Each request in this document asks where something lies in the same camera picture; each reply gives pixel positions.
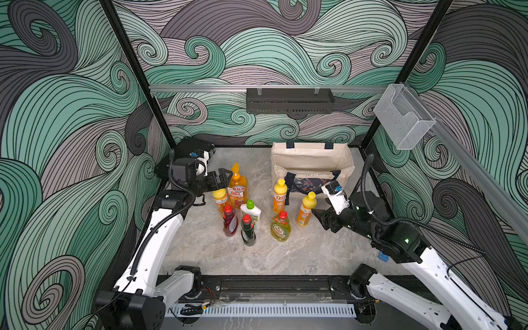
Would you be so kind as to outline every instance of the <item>vertical pole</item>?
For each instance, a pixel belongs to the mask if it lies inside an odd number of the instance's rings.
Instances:
[[[104,10],[106,17],[112,26],[119,44],[123,48],[123,52],[125,53],[128,63],[130,63],[132,72],[136,76],[137,82],[139,83],[143,94],[145,94],[148,105],[150,106],[150,109],[154,113],[154,117],[162,129],[162,133],[165,136],[169,147],[173,149],[176,147],[176,141],[174,140],[171,130],[169,129],[168,124],[163,117],[163,112],[157,100],[150,94],[147,77],[145,76],[136,54],[134,53],[132,44],[130,43],[130,40],[128,39],[128,36],[125,32],[125,28],[123,27],[123,24],[117,15],[116,8],[114,7],[112,0],[99,0],[99,2],[101,3],[102,9]]]
[[[403,65],[400,74],[396,78],[396,81],[394,83],[400,83],[405,82],[411,75],[412,70],[414,69],[414,66],[418,63],[420,60],[420,57],[422,56],[423,52],[426,50],[427,46],[429,45],[429,42],[431,41],[432,37],[436,33],[436,29],[442,22],[443,17],[446,15],[447,10],[449,9],[449,6],[453,0],[440,0],[438,4],[435,7],[435,10],[431,14],[431,17],[427,21],[426,26],[423,28],[422,33],[420,34],[420,37],[418,38],[418,41],[416,42],[416,45],[414,45],[414,48],[411,51],[411,54],[405,61],[405,64]],[[365,150],[369,143],[374,138],[374,134],[376,134],[378,128],[380,126],[380,121],[377,118],[374,118],[374,121],[372,122],[372,125],[369,128],[369,131],[367,131],[363,141],[361,142],[361,150]]]

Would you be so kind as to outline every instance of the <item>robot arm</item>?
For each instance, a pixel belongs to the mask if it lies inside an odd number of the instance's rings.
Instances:
[[[167,308],[193,287],[201,287],[199,269],[186,266],[178,267],[159,285],[156,282],[174,234],[182,225],[186,210],[194,203],[189,195],[199,196],[229,185],[230,171],[221,168],[219,175],[215,171],[206,172],[213,153],[213,146],[208,150],[194,150],[190,153],[192,158],[178,158],[169,164],[174,184],[157,195],[140,248],[114,289],[101,291],[96,299],[97,313],[105,329],[157,330]]]
[[[375,269],[361,264],[351,275],[351,292],[367,294],[411,316],[431,330],[513,330],[520,323],[489,307],[448,267],[427,239],[406,221],[390,219],[384,201],[372,192],[354,192],[349,199],[339,183],[322,187],[332,207],[315,211],[323,227],[337,232],[342,227],[372,240],[371,246],[390,256],[414,274],[442,303],[435,304],[387,280]]]

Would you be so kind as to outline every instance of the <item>marble table surface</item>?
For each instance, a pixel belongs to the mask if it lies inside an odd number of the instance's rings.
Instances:
[[[359,179],[363,159],[357,148],[352,148],[355,170],[346,192]],[[262,209],[255,225],[257,242],[247,247],[242,242],[240,226],[232,237],[223,233],[223,219],[216,210],[211,193],[205,194],[205,206],[192,207],[184,223],[176,232],[162,264],[160,274],[173,272],[179,265],[199,266],[207,275],[349,275],[365,263],[384,275],[409,275],[402,266],[378,258],[368,239],[342,228],[338,233],[325,231],[312,216],[306,227],[295,222],[301,199],[290,199],[286,206],[291,219],[291,234],[286,242],[278,242],[270,233],[274,215],[271,197],[271,148],[217,148],[209,170],[231,169],[240,164],[240,173],[248,178],[249,197]],[[366,189],[377,191],[370,176]],[[318,200],[319,209],[329,205]]]

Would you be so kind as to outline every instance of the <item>dish soap bottle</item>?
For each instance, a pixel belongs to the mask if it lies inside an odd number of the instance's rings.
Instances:
[[[220,214],[224,214],[224,208],[229,204],[225,189],[213,191],[213,198],[214,202],[216,203],[216,207],[218,207],[218,212],[220,212]]]
[[[247,246],[253,246],[255,244],[255,241],[257,240],[257,235],[255,234],[255,230],[253,229],[253,221],[251,221],[251,217],[249,214],[244,215],[242,218],[242,240],[244,241],[244,244]]]
[[[290,219],[288,213],[281,211],[271,218],[271,236],[277,241],[284,242],[288,239],[291,233]]]
[[[287,191],[286,181],[280,179],[274,187],[273,212],[280,213],[280,211],[284,211],[284,200],[286,199]]]
[[[255,206],[253,200],[248,200],[247,204],[242,204],[240,206],[240,211],[242,211],[242,216],[248,214],[251,217],[251,222],[255,224],[260,218],[260,209]]]
[[[229,201],[235,209],[239,209],[242,204],[246,204],[248,201],[248,179],[238,173],[240,171],[238,163],[235,163],[231,170],[233,177],[228,187]]]
[[[224,209],[224,234],[227,237],[233,236],[237,232],[238,218],[231,205],[226,205]]]
[[[312,209],[317,205],[315,200],[315,193],[310,191],[308,196],[303,198],[303,203],[300,205],[299,215],[297,216],[297,224],[304,227],[308,224],[310,216],[312,215]]]

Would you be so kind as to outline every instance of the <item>canvas tote bag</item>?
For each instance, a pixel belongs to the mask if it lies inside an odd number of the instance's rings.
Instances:
[[[313,191],[317,198],[326,196],[321,186],[337,180],[344,188],[354,171],[350,148],[341,143],[273,143],[271,148],[271,191],[279,179],[288,186],[285,204]]]

